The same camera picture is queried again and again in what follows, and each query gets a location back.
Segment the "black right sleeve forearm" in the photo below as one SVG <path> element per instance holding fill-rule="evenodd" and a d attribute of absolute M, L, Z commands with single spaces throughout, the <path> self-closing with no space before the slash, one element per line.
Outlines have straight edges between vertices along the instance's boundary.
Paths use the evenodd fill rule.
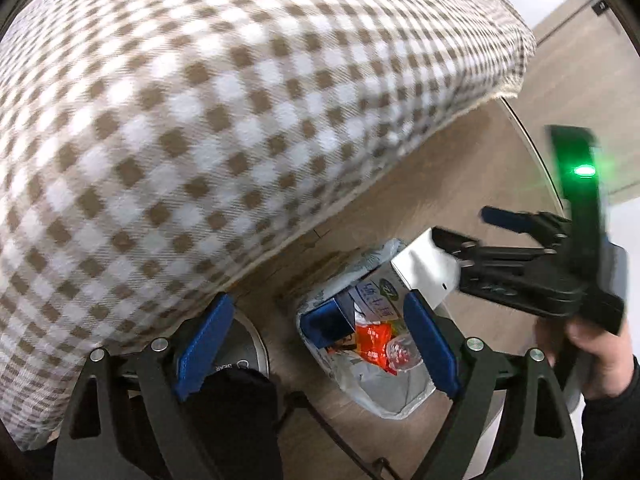
<path fill-rule="evenodd" d="M 640 458 L 639 363 L 616 398 L 588 401 L 582 412 L 582 478 L 638 479 Z"/>

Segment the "person's right hand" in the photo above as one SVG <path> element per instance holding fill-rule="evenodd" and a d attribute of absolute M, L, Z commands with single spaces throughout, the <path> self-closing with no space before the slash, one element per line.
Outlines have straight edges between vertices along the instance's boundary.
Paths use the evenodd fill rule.
<path fill-rule="evenodd" d="M 565 341 L 591 356 L 590 369 L 582 383 L 582 394 L 588 401 L 617 398 L 634 378 L 634 352 L 627 320 L 623 320 L 620 332 L 614 335 L 580 316 L 566 321 L 538 318 L 535 334 L 538 347 L 551 365 Z"/>

